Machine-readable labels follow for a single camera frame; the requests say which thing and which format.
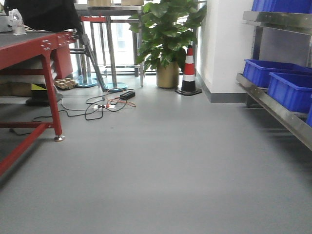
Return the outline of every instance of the blue crate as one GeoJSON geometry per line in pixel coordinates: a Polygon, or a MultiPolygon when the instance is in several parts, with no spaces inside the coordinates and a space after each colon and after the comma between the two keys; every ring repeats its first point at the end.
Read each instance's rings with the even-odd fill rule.
{"type": "Polygon", "coordinates": [[[309,13],[312,0],[271,0],[272,5],[269,11],[309,13]]]}
{"type": "Polygon", "coordinates": [[[246,65],[243,76],[258,87],[268,88],[271,76],[270,72],[295,73],[309,75],[312,69],[293,63],[272,62],[255,59],[245,59],[246,65]]]}
{"type": "Polygon", "coordinates": [[[254,0],[252,11],[264,11],[264,4],[268,0],[254,0]]]}
{"type": "Polygon", "coordinates": [[[312,127],[312,105],[311,105],[306,123],[312,127]]]}
{"type": "Polygon", "coordinates": [[[268,95],[290,111],[308,113],[312,104],[312,75],[270,73],[268,95]]]}
{"type": "Polygon", "coordinates": [[[252,11],[311,13],[312,0],[254,0],[252,11]]]}

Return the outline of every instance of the traffic cone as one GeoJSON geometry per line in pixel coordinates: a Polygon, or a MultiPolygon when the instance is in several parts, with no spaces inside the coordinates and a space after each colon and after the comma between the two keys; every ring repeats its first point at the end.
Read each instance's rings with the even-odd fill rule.
{"type": "Polygon", "coordinates": [[[175,91],[186,96],[191,96],[202,92],[201,89],[196,88],[193,49],[191,45],[187,47],[182,87],[181,89],[176,89],[175,91]]]}

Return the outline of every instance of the black cable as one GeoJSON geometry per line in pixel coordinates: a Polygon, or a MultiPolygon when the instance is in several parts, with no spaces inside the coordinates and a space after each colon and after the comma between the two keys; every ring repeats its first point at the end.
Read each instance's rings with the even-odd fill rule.
{"type": "MultiPolygon", "coordinates": [[[[65,110],[59,110],[58,112],[59,112],[59,113],[65,112],[66,115],[67,115],[68,117],[79,117],[79,116],[84,116],[84,118],[85,118],[86,121],[101,119],[101,118],[104,117],[104,110],[108,110],[109,112],[117,112],[117,111],[122,110],[122,109],[127,105],[127,101],[126,101],[126,100],[122,100],[122,102],[119,102],[119,101],[120,101],[120,98],[119,98],[119,97],[116,97],[116,98],[114,98],[114,99],[112,99],[112,100],[110,101],[110,104],[111,104],[111,105],[115,105],[115,106],[116,106],[117,104],[119,104],[119,103],[122,103],[121,107],[118,108],[118,109],[116,109],[116,110],[111,110],[111,109],[109,109],[109,108],[106,108],[105,105],[100,105],[100,104],[99,104],[100,102],[105,101],[105,96],[106,96],[106,95],[108,95],[108,94],[113,94],[113,93],[119,93],[119,92],[123,92],[123,90],[120,90],[120,91],[117,91],[117,92],[115,92],[115,91],[114,91],[114,92],[108,92],[108,93],[106,93],[105,95],[100,95],[100,96],[91,97],[91,98],[87,99],[85,103],[88,104],[88,107],[85,109],[85,111],[84,111],[83,114],[70,115],[68,111],[83,111],[83,110],[69,109],[69,108],[65,107],[65,106],[63,105],[63,103],[61,103],[61,106],[62,106],[65,110]],[[90,100],[95,99],[95,98],[102,98],[102,100],[96,100],[96,101],[94,101],[94,102],[89,102],[90,100]],[[98,108],[101,108],[101,115],[100,115],[99,117],[96,117],[96,118],[88,118],[88,117],[87,117],[88,115],[91,115],[91,114],[93,114],[93,113],[95,113],[95,112],[98,112],[97,109],[95,109],[95,110],[93,110],[93,111],[91,111],[91,112],[88,112],[88,111],[90,110],[90,108],[91,108],[92,106],[94,106],[94,105],[97,106],[98,108]]],[[[38,116],[38,117],[33,118],[32,121],[33,121],[33,122],[41,122],[41,121],[39,121],[39,120],[37,120],[37,119],[39,119],[39,118],[51,118],[51,117],[52,117],[52,115],[50,115],[50,116],[38,116]]],[[[31,133],[19,134],[19,133],[17,133],[13,128],[11,128],[9,131],[12,132],[12,133],[15,133],[15,134],[18,135],[18,136],[23,136],[23,135],[31,134],[31,133]]]]}

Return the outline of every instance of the cone base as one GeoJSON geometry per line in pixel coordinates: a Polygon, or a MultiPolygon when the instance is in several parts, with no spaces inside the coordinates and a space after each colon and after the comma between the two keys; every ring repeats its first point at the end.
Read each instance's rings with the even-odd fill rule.
{"type": "Polygon", "coordinates": [[[181,89],[176,89],[175,91],[177,93],[185,95],[185,96],[192,96],[192,95],[200,94],[200,93],[203,92],[201,89],[197,89],[197,88],[194,91],[191,91],[191,92],[183,91],[181,89]]]}

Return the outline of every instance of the red workbench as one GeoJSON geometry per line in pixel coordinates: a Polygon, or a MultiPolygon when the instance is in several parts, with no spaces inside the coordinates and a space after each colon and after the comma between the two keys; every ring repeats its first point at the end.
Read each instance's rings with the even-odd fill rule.
{"type": "Polygon", "coordinates": [[[59,119],[58,104],[51,73],[51,55],[56,64],[61,64],[64,51],[69,52],[68,44],[75,42],[71,32],[60,33],[27,33],[15,36],[11,33],[0,33],[0,70],[19,62],[41,57],[42,69],[52,113],[52,122],[0,122],[0,128],[33,128],[33,132],[0,162],[0,176],[25,152],[25,150],[46,130],[54,128],[55,141],[64,140],[59,119]]]}

